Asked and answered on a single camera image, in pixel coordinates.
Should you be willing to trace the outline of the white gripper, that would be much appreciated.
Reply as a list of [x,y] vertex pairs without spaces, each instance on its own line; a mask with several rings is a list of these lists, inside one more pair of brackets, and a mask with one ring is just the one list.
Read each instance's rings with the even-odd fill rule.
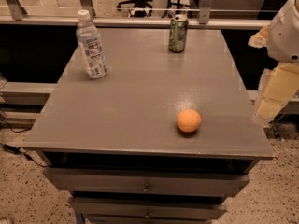
[[255,120],[273,120],[299,91],[299,10],[298,0],[288,0],[278,14],[253,35],[248,45],[266,48],[280,61],[273,70],[264,69],[254,103]]

